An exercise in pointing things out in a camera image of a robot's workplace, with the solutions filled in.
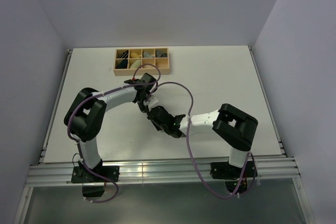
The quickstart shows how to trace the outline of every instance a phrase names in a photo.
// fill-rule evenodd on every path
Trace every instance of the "purple cable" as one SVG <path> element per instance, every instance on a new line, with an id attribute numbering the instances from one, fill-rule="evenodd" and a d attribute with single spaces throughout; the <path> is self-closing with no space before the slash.
<path id="1" fill-rule="evenodd" d="M 160 78 L 161 78 L 161 72 L 160 72 L 159 69 L 158 69 L 155 65 L 153 65 L 153 64 L 146 63 L 146 64 L 143 64 L 143 65 L 139 66 L 139 67 L 136 69 L 136 71 L 135 71 L 135 73 L 134 73 L 134 76 L 135 76 L 136 72 L 137 72 L 141 67 L 146 66 L 146 65 L 152 66 L 152 67 L 154 67 L 155 69 L 157 69 L 157 71 L 159 72 L 159 77 L 158 77 L 158 79 L 157 79 L 156 81 L 154 81 L 154 82 L 151 82 L 151 83 L 139 83 L 139 84 L 130 84 L 130 85 L 126 85 L 126 86 L 123 87 L 123 89 L 125 89 L 125 88 L 130 88 L 130 87 L 136 87 L 136 86 L 150 86 L 150 85 L 153 85 L 153 84 L 157 84 L 157 83 L 158 83 L 158 81 L 159 81 Z M 120 87 L 120 88 L 116 88 L 116 89 L 109 90 L 109 91 L 105 92 L 104 95 L 114 93 L 114 92 L 119 91 L 119 90 L 121 90 L 121 89 L 122 89 L 122 88 Z M 77 148 L 78 148 L 78 152 L 79 152 L 79 156 L 80 156 L 80 158 L 81 158 L 82 160 L 83 160 L 83 153 L 82 153 L 81 148 L 80 148 L 80 145 L 79 145 L 79 140 L 77 140 L 76 138 L 74 138 L 74 137 L 71 136 L 71 130 L 70 130 L 70 129 L 71 129 L 71 124 L 72 124 L 72 121 L 73 121 L 75 115 L 77 114 L 78 110 L 79 110 L 85 103 L 87 103 L 88 101 L 90 101 L 90 100 L 92 100 L 92 99 L 94 99 L 94 98 L 99 98 L 99 97 L 102 97 L 102 96 L 103 96 L 103 94 L 102 94 L 102 93 L 99 93 L 99 94 L 93 95 L 93 96 L 91 96 L 91 97 L 89 97 L 89 98 L 86 98 L 84 101 L 82 101 L 82 102 L 75 108 L 74 112 L 72 113 L 72 115 L 71 115 L 70 118 L 69 118 L 68 128 L 67 128 L 68 137 L 69 137 L 70 139 L 76 141 L 76 143 L 77 143 Z M 92 171 L 92 170 L 88 167 L 88 165 L 85 163 L 84 160 L 82 161 L 82 164 L 83 164 L 83 166 L 85 167 L 85 169 L 86 169 L 89 173 L 95 175 L 96 177 L 99 177 L 99 178 L 101 178 L 101 179 L 104 179 L 104 180 L 106 180 L 106 181 L 108 181 L 108 182 L 111 182 L 112 184 L 115 185 L 115 188 L 116 188 L 115 193 L 114 193 L 110 198 L 108 198 L 108 199 L 105 199 L 105 200 L 90 200 L 90 199 L 86 199 L 86 200 L 87 200 L 87 201 L 90 201 L 90 202 L 93 202 L 93 203 L 104 203 L 104 202 L 107 202 L 107 201 L 112 200 L 112 199 L 118 194 L 118 192 L 119 192 L 119 186 L 117 185 L 117 183 L 115 183 L 114 181 L 110 180 L 109 178 L 106 178 L 106 177 L 104 177 L 104 176 L 101 176 L 101 175 L 95 173 L 94 171 Z"/>
<path id="2" fill-rule="evenodd" d="M 242 193 L 241 195 L 247 193 L 247 192 L 249 191 L 249 189 L 252 187 L 252 185 L 254 184 L 254 182 L 255 182 L 255 178 L 256 178 L 256 173 L 257 173 L 257 167 L 256 167 L 256 164 L 255 164 L 255 161 L 254 161 L 254 156 L 253 156 L 253 154 L 252 154 L 251 152 L 248 152 L 248 153 L 247 153 L 247 155 L 246 155 L 246 159 L 245 159 L 245 162 L 244 162 L 244 165 L 243 165 L 243 167 L 242 167 L 242 169 L 241 169 L 241 172 L 240 172 L 240 177 L 239 177 L 237 186 L 236 186 L 236 188 L 234 189 L 234 191 L 233 191 L 229 196 L 222 196 L 222 195 L 218 194 L 217 192 L 215 192 L 215 191 L 209 186 L 209 184 L 204 180 L 204 178 L 202 177 L 202 174 L 201 174 L 200 170 L 199 170 L 198 167 L 197 167 L 197 163 L 196 163 L 196 161 L 195 161 L 195 159 L 194 159 L 193 153 L 192 153 L 191 148 L 190 148 L 190 143 L 189 143 L 189 132 L 190 132 L 190 126 L 191 126 L 190 113 L 191 113 L 191 110 L 192 110 L 193 105 L 194 105 L 194 97 L 193 97 L 193 95 L 191 94 L 190 90 L 189 90 L 186 86 L 184 86 L 184 85 L 182 85 L 182 84 L 180 84 L 180 83 L 178 83 L 178 82 L 168 81 L 168 82 L 164 82 L 164 83 L 162 83 L 162 84 L 159 84 L 157 87 L 155 87 L 155 88 L 150 92 L 148 98 L 151 96 L 152 93 L 154 93 L 154 92 L 158 89 L 158 87 L 160 87 L 160 86 L 162 86 L 162 85 L 165 85 L 165 84 L 175 84 L 175 85 L 179 85 L 179 86 L 181 86 L 182 88 L 184 88 L 184 89 L 189 93 L 189 95 L 190 95 L 190 98 L 191 98 L 191 105 L 190 105 L 190 108 L 189 108 L 189 110 L 188 110 L 188 116 L 189 116 L 189 118 L 188 118 L 188 125 L 187 125 L 187 131 L 186 131 L 186 143 L 187 143 L 187 148 L 188 148 L 188 152 L 189 152 L 189 156 L 190 156 L 191 162 L 192 162 L 192 164 L 193 164 L 193 166 L 194 166 L 194 168 L 195 168 L 195 171 L 196 171 L 198 177 L 200 178 L 201 182 L 203 183 L 203 185 L 210 191 L 210 193 L 212 193 L 212 194 L 213 194 L 214 196 L 216 196 L 217 198 L 220 198 L 220 199 L 230 199 L 230 198 L 232 198 L 232 197 L 236 194 L 236 192 L 238 191 L 238 189 L 239 189 L 239 187 L 240 187 L 240 183 L 241 183 L 242 180 L 243 180 L 243 176 L 244 176 L 245 168 L 246 168 L 246 165 L 247 165 L 248 157 L 249 157 L 249 155 L 251 155 L 251 157 L 252 157 L 252 161 L 253 161 L 253 165 L 254 165 L 254 176 L 253 176 L 253 180 L 252 180 L 251 185 L 248 186 L 247 190 L 246 190 L 244 193 Z"/>

